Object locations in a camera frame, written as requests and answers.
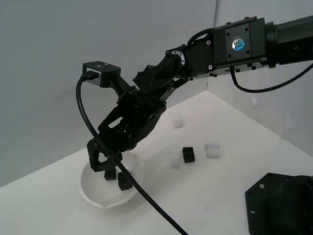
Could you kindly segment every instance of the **black cube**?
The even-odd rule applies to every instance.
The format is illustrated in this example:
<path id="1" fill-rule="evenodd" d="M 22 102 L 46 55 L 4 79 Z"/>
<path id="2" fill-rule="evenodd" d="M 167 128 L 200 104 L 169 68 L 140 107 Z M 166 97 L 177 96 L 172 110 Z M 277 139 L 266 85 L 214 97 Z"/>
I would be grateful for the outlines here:
<path id="1" fill-rule="evenodd" d="M 112 170 L 106 170 L 104 172 L 104 178 L 106 180 L 116 180 L 116 168 Z"/>
<path id="2" fill-rule="evenodd" d="M 133 187 L 132 183 L 126 178 L 123 172 L 117 174 L 118 186 L 122 191 L 131 189 Z"/>
<path id="3" fill-rule="evenodd" d="M 193 147 L 182 148 L 182 154 L 185 163 L 193 163 L 196 160 Z"/>

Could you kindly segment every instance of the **white bowl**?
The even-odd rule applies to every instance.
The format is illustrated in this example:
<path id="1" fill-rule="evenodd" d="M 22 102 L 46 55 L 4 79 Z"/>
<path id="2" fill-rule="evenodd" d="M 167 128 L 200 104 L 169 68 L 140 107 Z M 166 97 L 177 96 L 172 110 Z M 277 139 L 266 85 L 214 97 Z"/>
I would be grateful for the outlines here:
<path id="1" fill-rule="evenodd" d="M 122 164 L 141 184 L 143 179 L 143 161 L 141 157 L 134 151 L 127 151 L 122 155 Z M 120 172 L 118 167 L 116 167 L 116 171 L 117 173 Z M 87 162 L 81 175 L 80 193 L 90 204 L 106 209 L 128 202 L 135 196 L 137 190 L 132 187 L 129 190 L 121 191 L 118 186 L 117 176 L 116 180 L 107 181 L 104 178 L 104 171 L 94 172 L 90 168 L 90 163 Z"/>

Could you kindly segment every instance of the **gray wall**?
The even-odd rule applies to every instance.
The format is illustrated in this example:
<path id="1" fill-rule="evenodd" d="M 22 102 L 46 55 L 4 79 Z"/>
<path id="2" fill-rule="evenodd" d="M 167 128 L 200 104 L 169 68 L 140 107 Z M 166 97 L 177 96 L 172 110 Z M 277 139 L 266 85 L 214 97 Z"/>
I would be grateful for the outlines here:
<path id="1" fill-rule="evenodd" d="M 215 26 L 245 16 L 264 17 L 266 22 L 280 24 L 312 14 L 312 0 L 218 0 Z M 265 88 L 294 77 L 310 63 L 242 72 L 237 78 L 244 87 Z M 313 156 L 312 87 L 313 71 L 284 88 L 254 97 L 235 88 L 230 75 L 209 78 L 207 89 Z"/>
<path id="2" fill-rule="evenodd" d="M 2 0 L 0 2 L 0 187 L 85 148 L 91 139 L 75 101 L 82 64 L 122 68 L 130 84 L 167 49 L 212 27 L 216 0 Z M 205 90 L 176 91 L 169 106 Z M 86 84 L 97 126 L 116 105 L 113 90 Z"/>

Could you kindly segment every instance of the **logo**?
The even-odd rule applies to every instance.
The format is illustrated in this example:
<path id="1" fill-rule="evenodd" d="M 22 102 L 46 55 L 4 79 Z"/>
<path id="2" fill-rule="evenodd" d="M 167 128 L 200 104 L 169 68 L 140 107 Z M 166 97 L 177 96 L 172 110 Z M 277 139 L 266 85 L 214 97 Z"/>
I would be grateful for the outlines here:
<path id="1" fill-rule="evenodd" d="M 245 42 L 242 37 L 235 37 L 233 41 L 233 49 L 234 50 L 241 50 L 244 48 Z"/>

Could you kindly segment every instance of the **white table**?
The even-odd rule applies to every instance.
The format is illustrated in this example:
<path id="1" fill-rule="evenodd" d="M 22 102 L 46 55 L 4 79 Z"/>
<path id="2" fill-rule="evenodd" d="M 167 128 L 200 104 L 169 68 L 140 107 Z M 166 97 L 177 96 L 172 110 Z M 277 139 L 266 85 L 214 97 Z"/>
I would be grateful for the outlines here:
<path id="1" fill-rule="evenodd" d="M 173 129 L 174 113 L 184 127 Z M 220 159 L 205 158 L 206 141 L 221 142 Z M 183 146 L 194 148 L 196 162 L 171 169 L 169 156 Z M 143 187 L 191 235 L 248 235 L 248 188 L 268 172 L 313 174 L 312 157 L 209 92 L 167 110 L 136 151 L 145 161 Z M 139 194 L 109 210 L 84 201 L 87 161 L 83 149 L 0 188 L 0 234 L 177 234 Z"/>

